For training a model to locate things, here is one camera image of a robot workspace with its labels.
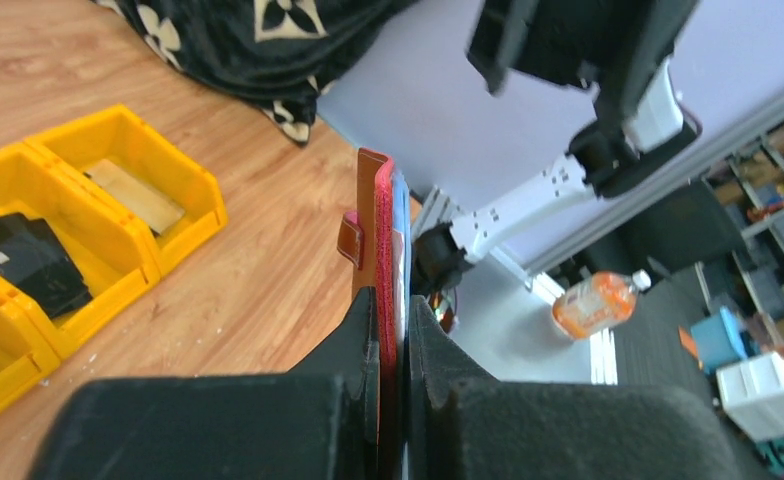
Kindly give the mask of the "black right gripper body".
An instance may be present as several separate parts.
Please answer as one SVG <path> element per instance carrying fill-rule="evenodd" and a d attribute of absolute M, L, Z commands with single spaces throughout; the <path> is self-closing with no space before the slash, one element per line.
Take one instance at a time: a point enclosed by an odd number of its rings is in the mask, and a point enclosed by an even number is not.
<path fill-rule="evenodd" d="M 682 0 L 487 1 L 467 59 L 492 94 L 510 70 L 557 86 L 596 85 L 597 118 L 621 123 L 637 112 L 696 6 Z"/>

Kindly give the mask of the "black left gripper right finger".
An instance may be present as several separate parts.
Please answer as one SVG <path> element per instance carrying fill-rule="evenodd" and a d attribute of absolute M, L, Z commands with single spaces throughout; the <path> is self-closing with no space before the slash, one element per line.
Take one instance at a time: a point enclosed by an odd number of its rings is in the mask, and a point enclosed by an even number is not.
<path fill-rule="evenodd" d="M 413 479 L 759 479 L 762 465 L 676 386 L 501 381 L 420 297 L 408 319 Z"/>

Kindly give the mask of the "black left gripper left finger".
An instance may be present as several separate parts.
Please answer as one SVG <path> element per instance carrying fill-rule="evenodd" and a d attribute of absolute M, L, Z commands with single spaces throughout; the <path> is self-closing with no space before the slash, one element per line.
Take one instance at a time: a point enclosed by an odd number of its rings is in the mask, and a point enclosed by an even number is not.
<path fill-rule="evenodd" d="M 32 479 L 374 479 L 376 293 L 282 373 L 108 378 L 64 404 Z"/>

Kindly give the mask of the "red leather card holder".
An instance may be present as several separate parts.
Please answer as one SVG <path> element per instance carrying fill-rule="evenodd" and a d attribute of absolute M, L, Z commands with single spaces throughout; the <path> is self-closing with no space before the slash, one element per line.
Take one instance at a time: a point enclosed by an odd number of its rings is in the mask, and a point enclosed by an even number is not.
<path fill-rule="evenodd" d="M 357 153 L 356 207 L 342 217 L 337 250 L 353 264 L 352 292 L 363 287 L 375 291 L 379 340 L 378 477 L 401 477 L 401 414 L 399 339 L 396 318 L 394 255 L 395 162 L 361 148 Z"/>

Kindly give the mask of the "white cards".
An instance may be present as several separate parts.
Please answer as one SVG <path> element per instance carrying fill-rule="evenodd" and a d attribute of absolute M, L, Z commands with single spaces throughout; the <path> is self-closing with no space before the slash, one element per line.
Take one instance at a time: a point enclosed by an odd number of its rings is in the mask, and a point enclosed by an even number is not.
<path fill-rule="evenodd" d="M 411 269 L 411 220 L 410 191 L 403 174 L 395 170 L 393 186 L 393 264 L 396 340 L 399 347 L 404 344 L 407 331 L 407 314 L 410 297 Z"/>

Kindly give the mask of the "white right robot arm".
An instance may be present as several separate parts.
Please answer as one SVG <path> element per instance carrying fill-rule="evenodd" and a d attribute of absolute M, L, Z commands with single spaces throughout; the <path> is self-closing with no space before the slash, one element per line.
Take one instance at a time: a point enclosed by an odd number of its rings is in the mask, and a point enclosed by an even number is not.
<path fill-rule="evenodd" d="M 595 89 L 594 118 L 539 173 L 463 213 L 426 202 L 412 242 L 410 290 L 430 295 L 510 237 L 589 198 L 632 190 L 694 143 L 700 122 L 676 95 L 669 64 L 693 1 L 487 1 L 467 58 L 491 94 L 520 72 Z"/>

